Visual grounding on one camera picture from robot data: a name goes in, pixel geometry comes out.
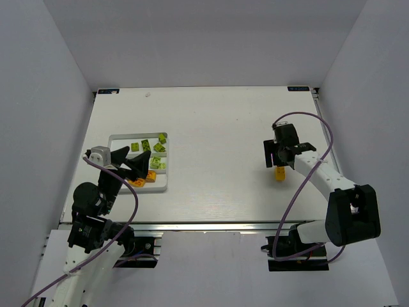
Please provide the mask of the pale green small lego brick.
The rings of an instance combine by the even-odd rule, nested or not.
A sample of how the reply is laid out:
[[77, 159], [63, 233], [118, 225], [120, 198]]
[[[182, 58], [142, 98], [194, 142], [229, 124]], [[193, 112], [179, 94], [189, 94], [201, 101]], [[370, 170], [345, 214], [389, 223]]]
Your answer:
[[156, 161], [150, 162], [150, 168], [151, 169], [159, 169], [159, 167], [160, 167], [159, 162], [156, 162]]

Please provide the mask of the orange upside-down lego brick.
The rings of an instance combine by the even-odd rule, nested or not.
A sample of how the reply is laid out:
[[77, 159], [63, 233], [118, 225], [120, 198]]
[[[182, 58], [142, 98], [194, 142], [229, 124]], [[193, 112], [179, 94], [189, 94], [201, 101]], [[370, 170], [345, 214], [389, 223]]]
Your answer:
[[155, 171], [149, 170], [145, 181], [149, 183], [154, 183], [156, 182], [156, 179], [157, 179], [157, 173]]

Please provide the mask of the yellow long lego brick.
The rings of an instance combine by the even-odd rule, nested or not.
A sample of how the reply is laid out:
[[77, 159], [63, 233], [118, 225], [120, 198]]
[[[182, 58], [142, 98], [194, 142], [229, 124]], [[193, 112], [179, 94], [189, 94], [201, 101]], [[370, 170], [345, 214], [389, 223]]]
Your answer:
[[138, 178], [137, 180], [127, 180], [132, 187], [144, 187], [145, 179]]

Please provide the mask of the lime green long lego brick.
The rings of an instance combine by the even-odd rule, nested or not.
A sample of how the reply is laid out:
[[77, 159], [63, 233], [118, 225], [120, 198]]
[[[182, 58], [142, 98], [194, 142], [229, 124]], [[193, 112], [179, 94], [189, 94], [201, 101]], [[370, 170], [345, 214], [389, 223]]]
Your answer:
[[151, 147], [150, 147], [150, 142], [148, 139], [144, 139], [141, 141], [141, 146], [142, 146], [142, 150], [143, 152], [147, 152], [147, 151], [151, 151]]

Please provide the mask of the lime green upside-down square lego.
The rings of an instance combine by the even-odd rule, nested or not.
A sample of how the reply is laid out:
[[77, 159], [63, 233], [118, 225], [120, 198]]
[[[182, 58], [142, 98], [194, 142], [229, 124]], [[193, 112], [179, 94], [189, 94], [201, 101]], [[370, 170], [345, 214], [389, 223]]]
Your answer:
[[130, 149], [131, 149], [132, 152], [138, 152], [139, 151], [139, 143], [138, 142], [132, 143], [130, 145]]

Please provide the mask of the yellow curved lego brick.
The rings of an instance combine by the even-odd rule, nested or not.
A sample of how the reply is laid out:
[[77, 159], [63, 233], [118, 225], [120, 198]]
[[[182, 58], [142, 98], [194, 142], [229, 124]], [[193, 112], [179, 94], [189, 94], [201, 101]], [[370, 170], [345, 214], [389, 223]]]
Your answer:
[[286, 170], [284, 166], [275, 167], [275, 180], [278, 182], [283, 182], [286, 179]]

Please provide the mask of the lime green curved studded lego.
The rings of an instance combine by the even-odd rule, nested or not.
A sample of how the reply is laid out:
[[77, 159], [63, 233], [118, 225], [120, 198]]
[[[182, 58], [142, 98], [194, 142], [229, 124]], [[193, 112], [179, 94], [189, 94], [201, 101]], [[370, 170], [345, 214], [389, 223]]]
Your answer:
[[161, 143], [157, 143], [153, 146], [153, 149], [156, 152], [166, 152], [166, 148], [161, 144]]

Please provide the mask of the lime green small lego brick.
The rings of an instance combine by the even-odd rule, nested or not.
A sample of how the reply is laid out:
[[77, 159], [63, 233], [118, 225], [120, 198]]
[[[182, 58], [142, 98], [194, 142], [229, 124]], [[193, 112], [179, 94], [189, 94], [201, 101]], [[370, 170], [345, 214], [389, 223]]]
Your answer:
[[159, 140], [159, 142], [160, 142], [161, 144], [164, 144], [164, 143], [167, 142], [167, 139], [166, 139], [166, 137], [165, 137], [165, 135], [164, 135], [163, 133], [160, 133], [160, 134], [158, 135], [158, 140]]

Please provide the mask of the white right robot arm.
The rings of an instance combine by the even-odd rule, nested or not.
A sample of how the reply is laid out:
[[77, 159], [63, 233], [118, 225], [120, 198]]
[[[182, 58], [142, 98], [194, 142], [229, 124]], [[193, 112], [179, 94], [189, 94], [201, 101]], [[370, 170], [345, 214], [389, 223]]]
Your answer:
[[286, 236], [275, 240], [273, 253], [288, 257], [317, 244], [331, 242], [342, 247], [379, 237], [375, 190], [348, 180], [328, 165], [312, 144], [300, 142], [293, 124], [274, 124], [272, 129], [274, 139], [264, 142], [267, 167], [290, 167], [308, 179], [327, 201], [324, 219], [293, 225]]

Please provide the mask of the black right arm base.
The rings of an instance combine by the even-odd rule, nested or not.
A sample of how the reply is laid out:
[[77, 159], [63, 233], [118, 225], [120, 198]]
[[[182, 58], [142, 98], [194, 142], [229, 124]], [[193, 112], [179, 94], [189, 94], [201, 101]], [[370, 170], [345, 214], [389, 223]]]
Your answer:
[[266, 237], [266, 244], [260, 247], [260, 250], [267, 254], [268, 270], [270, 272], [313, 272], [329, 270], [325, 246], [321, 246], [314, 251], [305, 252], [306, 249], [313, 247], [314, 244], [298, 244], [288, 236], [280, 236], [277, 242], [277, 257], [289, 257], [301, 251], [304, 251], [304, 253], [298, 257], [279, 262], [273, 257], [274, 239], [274, 236]]

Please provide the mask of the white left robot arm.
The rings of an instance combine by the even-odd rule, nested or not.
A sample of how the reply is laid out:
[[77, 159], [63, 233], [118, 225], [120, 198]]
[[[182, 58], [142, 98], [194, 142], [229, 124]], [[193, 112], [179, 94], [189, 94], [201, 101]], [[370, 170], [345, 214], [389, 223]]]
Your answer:
[[129, 222], [106, 219], [123, 186], [148, 176], [150, 151], [129, 159], [129, 146], [111, 151], [96, 146], [83, 160], [99, 170], [97, 184], [83, 182], [73, 192], [72, 228], [63, 277], [51, 306], [91, 306], [105, 288], [112, 269], [129, 260], [154, 259], [150, 242], [134, 235]]

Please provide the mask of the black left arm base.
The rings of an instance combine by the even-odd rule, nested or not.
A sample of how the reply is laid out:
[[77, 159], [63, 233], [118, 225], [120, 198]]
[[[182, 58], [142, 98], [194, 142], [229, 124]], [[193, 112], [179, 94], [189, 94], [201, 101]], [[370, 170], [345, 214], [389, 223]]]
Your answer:
[[134, 237], [115, 267], [153, 269], [157, 266], [161, 248], [160, 237]]

